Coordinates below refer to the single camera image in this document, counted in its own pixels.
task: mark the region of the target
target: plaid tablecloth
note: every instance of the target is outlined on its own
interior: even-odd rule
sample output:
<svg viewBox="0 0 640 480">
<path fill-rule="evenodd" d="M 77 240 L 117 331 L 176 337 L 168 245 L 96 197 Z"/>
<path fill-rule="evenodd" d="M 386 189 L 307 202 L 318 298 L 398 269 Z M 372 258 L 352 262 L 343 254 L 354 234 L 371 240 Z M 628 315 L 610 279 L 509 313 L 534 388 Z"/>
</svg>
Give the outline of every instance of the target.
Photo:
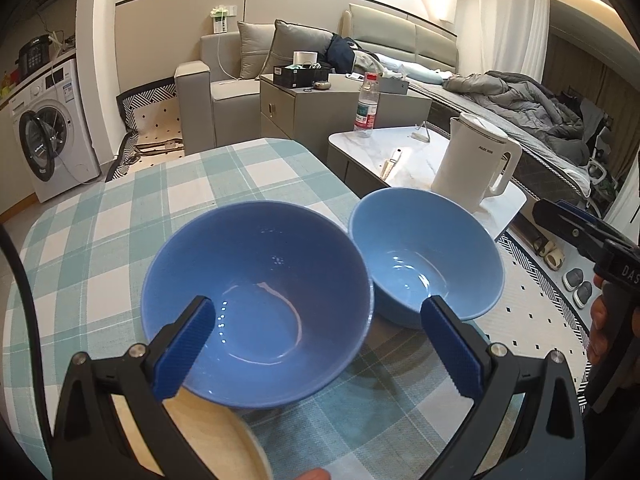
<svg viewBox="0 0 640 480">
<path fill-rule="evenodd" d="M 22 258 L 38 314 L 51 420 L 75 352 L 114 356 L 145 340 L 140 293 L 164 241 L 206 210 L 242 200 L 308 206 L 343 227 L 358 201 L 300 144 L 260 139 L 98 186 L 48 210 L 33 225 Z M 15 284 L 2 358 L 9 424 L 29 457 L 50 475 Z M 327 388 L 279 410 L 241 415 L 264 446 L 277 480 L 317 466 L 335 480 L 414 480 L 469 407 L 424 334 L 376 319 L 358 357 Z"/>
</svg>

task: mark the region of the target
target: washing machine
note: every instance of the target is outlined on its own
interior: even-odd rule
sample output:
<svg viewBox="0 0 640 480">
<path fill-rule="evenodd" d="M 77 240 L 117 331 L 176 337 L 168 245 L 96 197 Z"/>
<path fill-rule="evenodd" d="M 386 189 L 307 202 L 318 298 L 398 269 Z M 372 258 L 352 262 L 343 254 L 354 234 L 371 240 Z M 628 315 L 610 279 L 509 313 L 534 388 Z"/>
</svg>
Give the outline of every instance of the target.
<svg viewBox="0 0 640 480">
<path fill-rule="evenodd" d="M 40 202 L 100 175 L 82 109 L 75 59 L 36 78 L 9 106 Z"/>
</svg>

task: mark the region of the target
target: nightstand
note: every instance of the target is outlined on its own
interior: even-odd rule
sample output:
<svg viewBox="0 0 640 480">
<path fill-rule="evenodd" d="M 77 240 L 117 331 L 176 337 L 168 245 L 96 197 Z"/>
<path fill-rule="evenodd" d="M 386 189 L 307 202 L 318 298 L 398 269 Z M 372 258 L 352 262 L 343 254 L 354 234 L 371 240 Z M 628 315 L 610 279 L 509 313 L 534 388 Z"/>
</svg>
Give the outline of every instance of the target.
<svg viewBox="0 0 640 480">
<path fill-rule="evenodd" d="M 306 92 L 276 86 L 273 75 L 261 75 L 261 136 L 296 140 L 326 163 L 329 136 L 353 129 L 361 85 L 341 74 L 331 74 L 329 81 L 328 90 Z M 421 124 L 430 108 L 431 99 L 411 89 L 407 95 L 380 94 L 375 127 Z"/>
</svg>

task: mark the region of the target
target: gray slipper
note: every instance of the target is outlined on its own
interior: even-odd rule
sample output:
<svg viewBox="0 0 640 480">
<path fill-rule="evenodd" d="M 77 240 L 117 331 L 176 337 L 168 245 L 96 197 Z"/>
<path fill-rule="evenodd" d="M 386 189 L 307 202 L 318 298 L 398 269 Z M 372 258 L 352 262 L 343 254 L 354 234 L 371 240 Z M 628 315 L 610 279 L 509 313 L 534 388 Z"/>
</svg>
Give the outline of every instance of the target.
<svg viewBox="0 0 640 480">
<path fill-rule="evenodd" d="M 578 308 L 585 308 L 591 297 L 593 287 L 591 282 L 582 282 L 578 288 L 574 290 L 574 303 Z"/>
<path fill-rule="evenodd" d="M 582 269 L 571 269 L 562 275 L 562 284 L 569 292 L 574 291 L 584 281 L 584 273 Z"/>
</svg>

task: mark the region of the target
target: human hand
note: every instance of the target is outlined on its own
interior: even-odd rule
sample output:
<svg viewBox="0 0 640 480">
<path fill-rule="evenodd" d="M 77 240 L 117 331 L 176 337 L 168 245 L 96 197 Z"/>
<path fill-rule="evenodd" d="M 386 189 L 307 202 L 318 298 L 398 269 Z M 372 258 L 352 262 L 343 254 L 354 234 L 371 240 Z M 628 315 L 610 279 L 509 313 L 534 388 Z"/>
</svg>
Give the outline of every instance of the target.
<svg viewBox="0 0 640 480">
<path fill-rule="evenodd" d="M 602 278 L 594 276 L 593 283 L 598 288 L 602 288 Z M 610 341 L 607 340 L 603 329 L 607 323 L 607 305 L 604 304 L 602 295 L 600 295 L 591 306 L 591 331 L 589 334 L 589 347 L 587 348 L 587 357 L 592 365 L 596 365 L 604 357 L 609 350 Z M 631 326 L 636 337 L 640 337 L 640 308 L 634 311 Z M 629 377 L 623 383 L 623 387 L 629 387 L 633 384 L 640 383 L 640 358 L 636 361 Z"/>
<path fill-rule="evenodd" d="M 296 480 L 331 480 L 331 475 L 324 469 L 312 469 L 306 473 L 302 473 Z"/>
</svg>

